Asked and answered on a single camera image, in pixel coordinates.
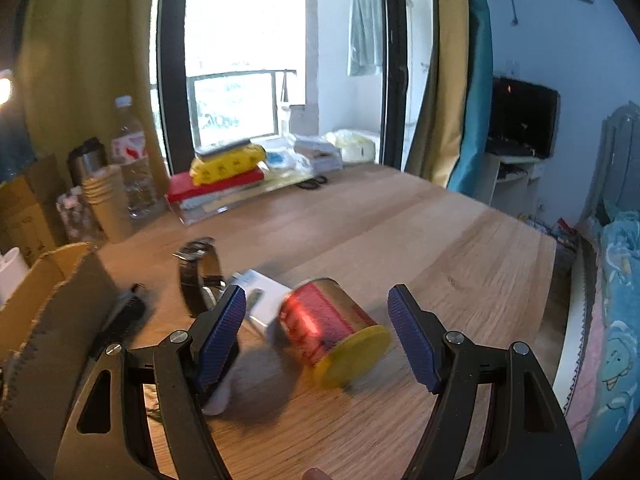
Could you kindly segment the white 33W charger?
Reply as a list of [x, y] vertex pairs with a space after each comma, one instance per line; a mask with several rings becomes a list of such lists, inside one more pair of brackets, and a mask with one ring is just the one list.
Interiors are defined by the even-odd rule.
[[231, 284], [245, 292], [245, 321], [256, 334], [268, 338], [276, 326], [281, 304], [292, 289], [253, 269], [233, 274]]

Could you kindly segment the grey headboard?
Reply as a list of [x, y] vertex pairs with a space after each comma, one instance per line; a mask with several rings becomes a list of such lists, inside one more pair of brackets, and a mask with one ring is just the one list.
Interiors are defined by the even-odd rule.
[[582, 218], [601, 223], [639, 209], [639, 105], [629, 101], [602, 122], [596, 169]]

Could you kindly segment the black television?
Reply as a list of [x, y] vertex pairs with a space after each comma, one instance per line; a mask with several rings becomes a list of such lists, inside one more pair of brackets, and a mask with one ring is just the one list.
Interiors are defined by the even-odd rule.
[[559, 114], [560, 94], [556, 90], [495, 77], [485, 151], [498, 156], [550, 158]]

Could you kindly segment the clear glass stickered jar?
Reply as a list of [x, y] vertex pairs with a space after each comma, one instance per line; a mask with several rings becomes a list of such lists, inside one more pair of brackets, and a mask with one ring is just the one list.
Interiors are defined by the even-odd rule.
[[81, 186], [75, 186], [58, 196], [55, 206], [71, 243], [89, 243], [101, 247], [106, 242]]

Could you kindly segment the black scissors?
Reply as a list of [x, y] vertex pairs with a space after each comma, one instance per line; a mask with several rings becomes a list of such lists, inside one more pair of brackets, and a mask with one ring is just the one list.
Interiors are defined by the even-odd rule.
[[318, 190], [318, 188], [321, 188], [322, 185], [325, 185], [328, 182], [329, 180], [325, 176], [314, 176], [310, 179], [303, 180], [296, 183], [296, 186], [298, 188], [301, 188], [302, 190], [314, 191], [314, 190]]

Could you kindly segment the clear plastic tray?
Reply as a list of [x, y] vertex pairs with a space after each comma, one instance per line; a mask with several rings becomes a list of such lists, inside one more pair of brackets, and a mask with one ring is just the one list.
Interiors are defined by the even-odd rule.
[[192, 226], [248, 200], [302, 183], [313, 176], [314, 173], [307, 169], [269, 170], [258, 167], [247, 174], [232, 178], [233, 185], [230, 188], [209, 191], [200, 196], [186, 197], [174, 202], [166, 198], [166, 202], [184, 226]]

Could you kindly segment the white tv stand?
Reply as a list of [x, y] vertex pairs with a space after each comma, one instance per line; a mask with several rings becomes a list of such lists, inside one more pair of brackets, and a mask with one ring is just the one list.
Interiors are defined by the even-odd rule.
[[501, 156], [486, 153], [473, 197], [514, 218], [536, 216], [538, 184], [546, 162], [536, 157]]

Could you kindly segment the white boxes stack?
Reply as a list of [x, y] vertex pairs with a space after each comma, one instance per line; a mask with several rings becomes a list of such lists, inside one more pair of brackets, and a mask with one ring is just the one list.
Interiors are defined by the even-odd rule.
[[341, 151], [321, 136], [296, 136], [290, 133], [288, 140], [297, 161], [313, 174], [327, 174], [341, 170]]

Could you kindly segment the red can yellow lid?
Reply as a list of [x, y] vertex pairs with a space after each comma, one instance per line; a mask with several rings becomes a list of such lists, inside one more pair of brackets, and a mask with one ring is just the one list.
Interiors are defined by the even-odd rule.
[[313, 278], [283, 298], [278, 320], [322, 388], [338, 388], [367, 374], [385, 356], [392, 335], [333, 278]]

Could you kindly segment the brown leather wristwatch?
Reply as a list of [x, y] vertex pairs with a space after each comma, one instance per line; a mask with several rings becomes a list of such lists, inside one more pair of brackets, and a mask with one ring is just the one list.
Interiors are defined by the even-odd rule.
[[190, 240], [174, 252], [180, 290], [191, 318], [213, 310], [226, 289], [213, 237]]

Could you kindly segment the steel thermos black lid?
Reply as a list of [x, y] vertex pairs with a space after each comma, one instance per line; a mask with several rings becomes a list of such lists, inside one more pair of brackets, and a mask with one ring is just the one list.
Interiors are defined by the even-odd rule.
[[73, 186], [81, 185], [82, 180], [107, 165], [104, 145], [96, 136], [71, 150], [66, 159]]

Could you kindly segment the red book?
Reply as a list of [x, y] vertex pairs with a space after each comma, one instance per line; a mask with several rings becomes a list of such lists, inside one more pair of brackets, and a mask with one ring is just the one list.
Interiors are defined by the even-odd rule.
[[210, 193], [217, 193], [228, 190], [228, 188], [239, 188], [249, 184], [254, 184], [264, 180], [264, 173], [258, 167], [237, 174], [224, 180], [209, 184], [195, 184], [187, 172], [175, 174], [169, 179], [167, 191], [165, 193], [168, 203], [182, 202], [188, 198], [198, 197]]

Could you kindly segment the cardboard box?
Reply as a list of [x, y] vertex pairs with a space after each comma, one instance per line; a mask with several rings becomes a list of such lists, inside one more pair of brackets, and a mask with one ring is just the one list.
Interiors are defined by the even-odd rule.
[[76, 243], [39, 257], [6, 300], [1, 419], [15, 439], [60, 436], [91, 344], [118, 296], [96, 251]]

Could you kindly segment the brown lamp packaging box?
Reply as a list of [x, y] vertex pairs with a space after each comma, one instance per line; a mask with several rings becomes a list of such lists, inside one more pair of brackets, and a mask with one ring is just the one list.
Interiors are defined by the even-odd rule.
[[17, 247], [32, 266], [45, 252], [67, 243], [56, 199], [66, 190], [53, 155], [37, 160], [1, 185], [1, 252]]

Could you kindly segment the clear plastic water bottle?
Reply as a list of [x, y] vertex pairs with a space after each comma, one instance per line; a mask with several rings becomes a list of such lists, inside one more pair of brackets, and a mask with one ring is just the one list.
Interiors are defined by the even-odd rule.
[[111, 140], [111, 161], [122, 170], [130, 216], [140, 219], [157, 205], [144, 129], [131, 96], [118, 96], [114, 105], [118, 131]]

